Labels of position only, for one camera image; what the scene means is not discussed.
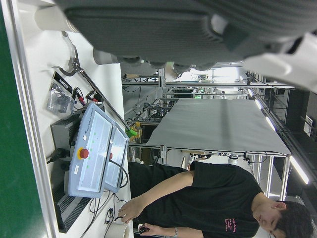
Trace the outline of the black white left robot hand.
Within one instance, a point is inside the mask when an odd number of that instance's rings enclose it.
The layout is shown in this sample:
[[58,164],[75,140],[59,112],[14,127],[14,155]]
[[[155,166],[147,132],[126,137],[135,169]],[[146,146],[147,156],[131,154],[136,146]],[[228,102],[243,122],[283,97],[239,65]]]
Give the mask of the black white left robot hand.
[[180,70],[242,61],[246,70],[317,90],[314,0],[58,0],[97,49]]

